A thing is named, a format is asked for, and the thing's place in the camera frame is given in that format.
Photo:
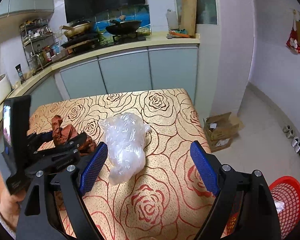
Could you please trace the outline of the person's left hand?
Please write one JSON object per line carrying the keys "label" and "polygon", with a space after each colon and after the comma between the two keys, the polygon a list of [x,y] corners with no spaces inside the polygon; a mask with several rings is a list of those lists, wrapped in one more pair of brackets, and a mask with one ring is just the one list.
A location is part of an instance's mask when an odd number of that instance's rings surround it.
{"label": "person's left hand", "polygon": [[10,194],[0,173],[0,214],[13,231],[16,230],[18,224],[19,203],[24,200],[25,196],[26,191],[24,189],[16,194]]}

